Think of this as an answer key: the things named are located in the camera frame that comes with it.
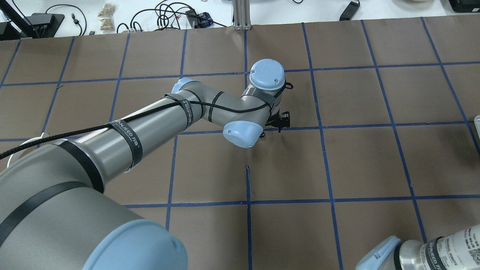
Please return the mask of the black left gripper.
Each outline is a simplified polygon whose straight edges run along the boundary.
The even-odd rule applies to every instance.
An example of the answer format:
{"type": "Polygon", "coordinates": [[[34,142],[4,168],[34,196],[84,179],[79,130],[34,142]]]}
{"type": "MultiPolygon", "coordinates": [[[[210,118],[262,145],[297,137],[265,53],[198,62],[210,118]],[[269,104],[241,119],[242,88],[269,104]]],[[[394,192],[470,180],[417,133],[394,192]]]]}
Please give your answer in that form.
{"type": "Polygon", "coordinates": [[[275,115],[271,115],[265,124],[266,126],[271,126],[274,128],[282,129],[282,119],[281,119],[281,114],[279,111],[275,115]]]}

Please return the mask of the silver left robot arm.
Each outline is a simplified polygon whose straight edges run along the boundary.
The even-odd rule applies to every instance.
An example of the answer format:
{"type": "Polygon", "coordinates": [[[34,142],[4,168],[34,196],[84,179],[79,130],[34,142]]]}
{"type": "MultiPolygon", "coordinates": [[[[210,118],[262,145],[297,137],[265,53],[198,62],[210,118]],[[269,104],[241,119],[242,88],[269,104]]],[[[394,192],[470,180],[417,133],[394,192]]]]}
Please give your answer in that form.
{"type": "Polygon", "coordinates": [[[200,119],[223,127],[230,143],[251,148],[278,121],[287,86],[273,59],[253,64],[241,97],[181,78],[159,101],[125,118],[39,139],[1,172],[2,270],[186,270],[182,242],[164,226],[108,198],[106,184],[200,119]]]}

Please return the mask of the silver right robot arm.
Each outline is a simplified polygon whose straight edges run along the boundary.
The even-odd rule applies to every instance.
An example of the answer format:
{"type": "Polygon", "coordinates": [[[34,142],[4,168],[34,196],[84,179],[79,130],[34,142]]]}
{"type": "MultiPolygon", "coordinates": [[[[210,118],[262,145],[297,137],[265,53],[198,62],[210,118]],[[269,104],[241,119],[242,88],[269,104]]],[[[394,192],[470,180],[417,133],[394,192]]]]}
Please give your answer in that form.
{"type": "Polygon", "coordinates": [[[425,244],[390,236],[367,253],[357,270],[478,270],[480,226],[475,225],[425,244]]]}

